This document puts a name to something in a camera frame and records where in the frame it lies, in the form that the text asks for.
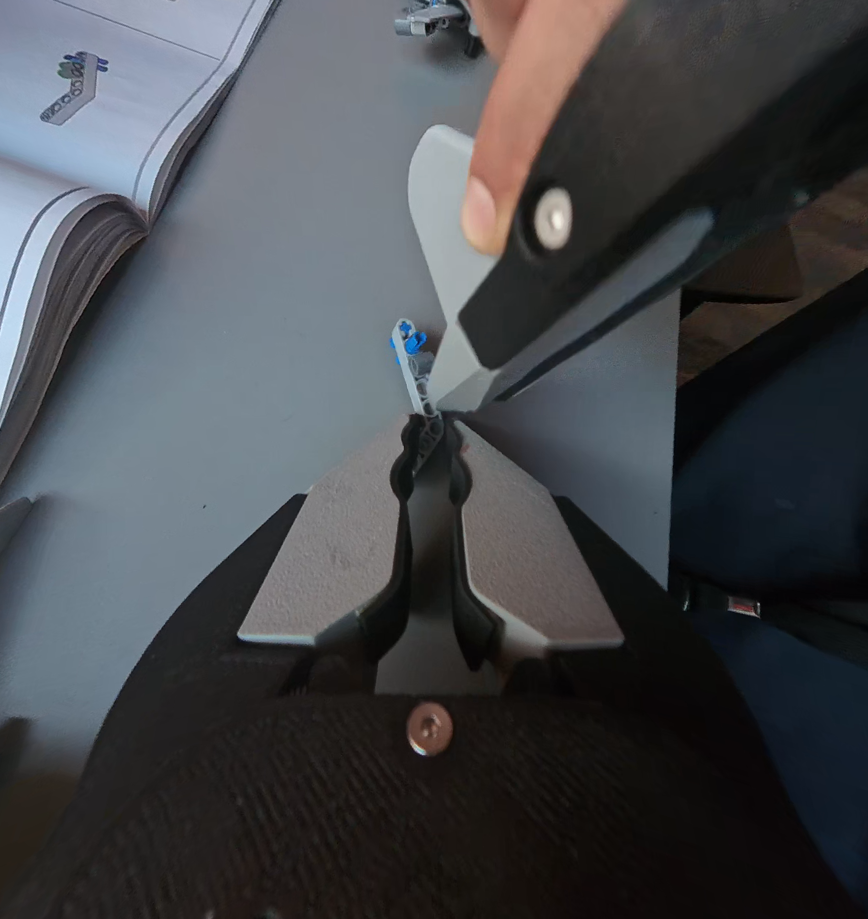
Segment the person's legs dark blue pants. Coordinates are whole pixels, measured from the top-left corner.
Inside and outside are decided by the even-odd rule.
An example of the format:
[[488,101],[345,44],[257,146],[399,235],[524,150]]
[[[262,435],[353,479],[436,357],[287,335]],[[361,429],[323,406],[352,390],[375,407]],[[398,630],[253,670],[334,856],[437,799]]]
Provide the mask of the person's legs dark blue pants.
[[683,386],[671,573],[868,917],[868,270]]

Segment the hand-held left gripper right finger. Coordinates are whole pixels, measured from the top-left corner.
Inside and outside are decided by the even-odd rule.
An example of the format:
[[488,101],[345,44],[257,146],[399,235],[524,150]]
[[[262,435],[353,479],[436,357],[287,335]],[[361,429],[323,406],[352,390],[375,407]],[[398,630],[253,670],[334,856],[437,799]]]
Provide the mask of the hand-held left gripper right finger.
[[463,660],[520,661],[624,643],[554,497],[464,423],[444,432],[453,513],[451,603]]

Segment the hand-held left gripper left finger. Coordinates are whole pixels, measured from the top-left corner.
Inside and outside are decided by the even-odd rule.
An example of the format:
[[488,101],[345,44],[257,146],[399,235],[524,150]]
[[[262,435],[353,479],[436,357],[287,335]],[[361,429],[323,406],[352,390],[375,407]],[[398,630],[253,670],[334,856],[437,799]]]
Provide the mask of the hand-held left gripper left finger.
[[375,664],[408,619],[415,418],[400,415],[306,494],[237,637]]

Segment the grey lego technic assembly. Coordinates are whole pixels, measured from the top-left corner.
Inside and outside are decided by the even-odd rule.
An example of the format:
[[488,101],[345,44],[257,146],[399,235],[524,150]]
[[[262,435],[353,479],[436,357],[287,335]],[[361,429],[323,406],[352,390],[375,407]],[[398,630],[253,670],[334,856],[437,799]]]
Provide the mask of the grey lego technic assembly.
[[474,60],[484,51],[469,1],[412,1],[394,18],[394,33],[405,38],[431,38],[452,30],[463,36],[463,55]]

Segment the person's right hand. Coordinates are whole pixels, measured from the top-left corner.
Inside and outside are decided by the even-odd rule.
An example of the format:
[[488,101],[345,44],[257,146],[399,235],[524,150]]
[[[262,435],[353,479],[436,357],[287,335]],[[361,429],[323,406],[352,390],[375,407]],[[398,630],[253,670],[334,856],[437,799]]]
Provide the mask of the person's right hand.
[[463,234],[476,251],[502,254],[543,141],[624,6],[624,1],[472,3],[486,52],[498,65],[463,200]]

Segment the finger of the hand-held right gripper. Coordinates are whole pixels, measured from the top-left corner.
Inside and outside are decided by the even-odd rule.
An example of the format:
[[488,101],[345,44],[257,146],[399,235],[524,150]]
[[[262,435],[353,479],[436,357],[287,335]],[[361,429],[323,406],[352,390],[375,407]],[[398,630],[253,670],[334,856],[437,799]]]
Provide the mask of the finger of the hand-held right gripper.
[[468,244],[461,227],[473,146],[450,126],[431,126],[408,168],[408,207],[445,321],[429,379],[432,401],[496,397],[497,372],[481,366],[459,326],[460,311],[497,264]]
[[439,349],[439,409],[476,412],[528,389],[677,288],[713,225],[709,209],[684,213],[589,292],[560,290],[532,265],[495,266],[448,323]]

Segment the grey lego beam blue pins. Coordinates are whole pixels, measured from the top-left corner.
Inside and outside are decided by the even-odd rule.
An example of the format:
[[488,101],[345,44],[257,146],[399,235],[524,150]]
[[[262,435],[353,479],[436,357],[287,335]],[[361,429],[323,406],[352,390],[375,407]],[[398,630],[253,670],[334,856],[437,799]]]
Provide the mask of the grey lego beam blue pins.
[[413,322],[400,319],[394,325],[390,345],[402,372],[414,415],[422,420],[413,472],[417,474],[430,459],[444,434],[444,420],[428,395],[429,375],[435,355],[426,350],[427,335]]

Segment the open lego instruction booklet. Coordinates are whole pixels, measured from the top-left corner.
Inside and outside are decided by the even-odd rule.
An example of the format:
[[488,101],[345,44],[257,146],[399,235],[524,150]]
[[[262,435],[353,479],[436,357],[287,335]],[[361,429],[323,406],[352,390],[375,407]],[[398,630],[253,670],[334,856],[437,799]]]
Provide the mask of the open lego instruction booklet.
[[0,488],[277,6],[0,1]]

